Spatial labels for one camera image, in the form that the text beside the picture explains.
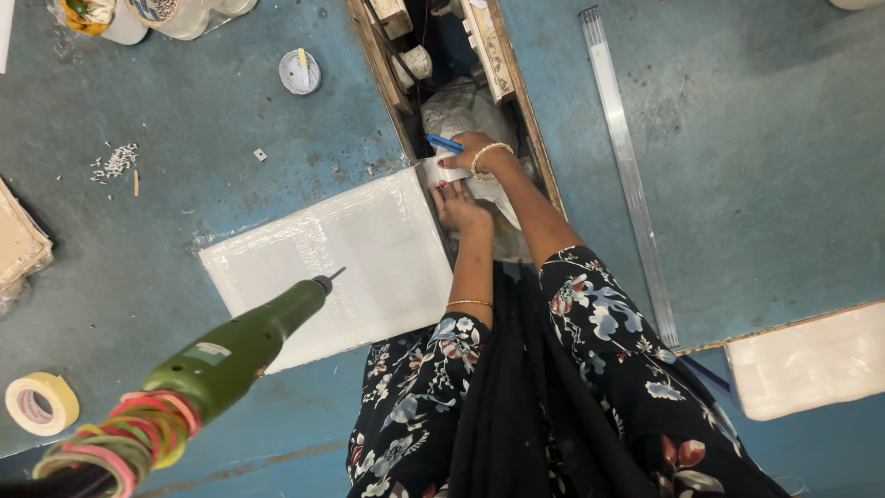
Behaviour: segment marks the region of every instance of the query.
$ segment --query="green electric drill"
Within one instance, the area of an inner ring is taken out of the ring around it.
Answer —
[[[323,307],[332,280],[345,269],[302,280],[209,331],[156,367],[144,379],[142,391],[179,393],[200,413],[203,425],[210,423],[249,391],[282,343]]]

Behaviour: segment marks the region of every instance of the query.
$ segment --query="tape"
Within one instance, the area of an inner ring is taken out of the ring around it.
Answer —
[[[39,393],[49,402],[51,413],[37,404]],[[34,372],[13,380],[6,388],[6,409],[21,427],[38,436],[54,436],[80,416],[80,403],[61,376]]]

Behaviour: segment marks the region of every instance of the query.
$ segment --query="gold bangle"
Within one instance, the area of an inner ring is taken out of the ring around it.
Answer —
[[[486,301],[475,301],[475,300],[457,300],[457,301],[452,301],[451,303],[445,305],[445,307],[449,307],[449,306],[454,305],[454,304],[466,304],[466,303],[484,304],[484,305],[486,305],[486,306],[488,306],[488,307],[492,307],[492,303],[490,303],[490,302],[486,302]]]
[[[485,147],[482,148],[481,151],[476,153],[476,156],[473,158],[473,162],[470,163],[470,172],[473,174],[473,178],[476,178],[477,180],[479,180],[481,182],[491,182],[492,180],[495,179],[494,175],[480,176],[480,174],[476,172],[476,163],[479,162],[480,157],[482,157],[482,154],[484,154],[492,149],[496,149],[498,147],[503,147],[503,148],[507,149],[507,151],[509,151],[511,154],[513,154],[513,149],[511,149],[510,145],[508,145],[508,144],[502,144],[500,142],[496,142],[494,144],[486,145]]]

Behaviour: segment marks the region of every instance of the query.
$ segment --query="black floral dress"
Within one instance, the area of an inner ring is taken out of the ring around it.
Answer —
[[[592,251],[554,254],[540,284],[559,343],[662,496],[786,496]],[[448,313],[435,327],[372,345],[348,447],[349,496],[447,495],[458,419],[490,334],[474,317]],[[548,441],[552,494],[574,495]]]

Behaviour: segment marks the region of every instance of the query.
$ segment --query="blue utility knife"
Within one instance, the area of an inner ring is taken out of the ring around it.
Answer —
[[[433,133],[427,134],[427,141],[433,145],[439,145],[443,149],[455,152],[456,154],[460,154],[464,151],[464,145],[457,142],[452,142],[451,140],[446,140],[445,138],[442,138],[441,136],[435,135]]]

